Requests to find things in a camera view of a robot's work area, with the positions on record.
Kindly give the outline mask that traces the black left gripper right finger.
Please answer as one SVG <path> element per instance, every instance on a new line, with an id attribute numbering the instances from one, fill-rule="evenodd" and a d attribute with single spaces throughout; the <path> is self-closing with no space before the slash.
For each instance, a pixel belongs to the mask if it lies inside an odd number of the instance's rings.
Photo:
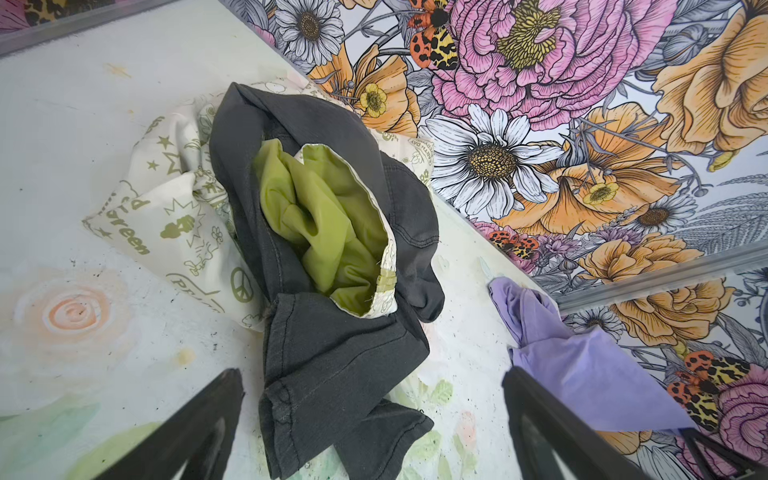
<path id="1" fill-rule="evenodd" d="M 522 368 L 511 368 L 502 388 L 524 479 L 647 477 Z"/>

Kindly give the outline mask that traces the lavender purple cloth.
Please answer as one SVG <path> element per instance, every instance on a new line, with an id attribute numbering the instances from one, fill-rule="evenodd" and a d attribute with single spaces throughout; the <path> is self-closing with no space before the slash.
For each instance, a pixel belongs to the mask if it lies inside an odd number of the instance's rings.
<path id="1" fill-rule="evenodd" d="M 541 292 L 499 277 L 489 295 L 518 346 L 523 369 L 595 431 L 693 428 L 695 423 L 662 386 L 598 327 L 576 333 Z"/>

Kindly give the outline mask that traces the aluminium corner post left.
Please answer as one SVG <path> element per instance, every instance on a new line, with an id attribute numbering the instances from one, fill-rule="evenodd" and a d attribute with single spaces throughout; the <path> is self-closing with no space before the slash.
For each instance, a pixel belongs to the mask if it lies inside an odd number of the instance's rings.
<path id="1" fill-rule="evenodd" d="M 601 305 L 727 277 L 761 267 L 766 263 L 767 240 L 762 240 L 652 273 L 643 273 L 630 280 L 555 295 L 553 300 L 561 314 L 569 315 Z"/>

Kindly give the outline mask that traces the dark grey denim cloth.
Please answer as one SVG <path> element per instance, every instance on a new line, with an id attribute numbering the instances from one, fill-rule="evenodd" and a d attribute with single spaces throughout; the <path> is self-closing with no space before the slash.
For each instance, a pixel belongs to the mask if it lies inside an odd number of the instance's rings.
<path id="1" fill-rule="evenodd" d="M 393 479 L 432 429 L 389 392 L 429 355 L 445 296 L 428 187 L 352 112 L 232 84 L 210 140 L 237 240 L 262 288 L 269 474 L 334 449 L 352 479 Z"/>

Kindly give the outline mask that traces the green lined printed white cloth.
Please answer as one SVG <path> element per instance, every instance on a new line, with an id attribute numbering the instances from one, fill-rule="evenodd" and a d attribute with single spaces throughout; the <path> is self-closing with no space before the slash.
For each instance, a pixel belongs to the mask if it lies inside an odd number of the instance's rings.
<path id="1" fill-rule="evenodd" d="M 232 84 L 157 118 L 86 227 L 217 313 L 326 329 L 445 295 L 428 142 L 378 133 L 318 88 Z"/>

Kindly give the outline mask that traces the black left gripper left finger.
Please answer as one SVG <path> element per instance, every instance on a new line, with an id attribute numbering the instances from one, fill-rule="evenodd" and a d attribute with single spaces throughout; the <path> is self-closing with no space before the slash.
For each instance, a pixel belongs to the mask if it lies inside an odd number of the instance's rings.
<path id="1" fill-rule="evenodd" d="M 220 480 L 245 396 L 237 368 L 223 370 L 100 479 Z"/>

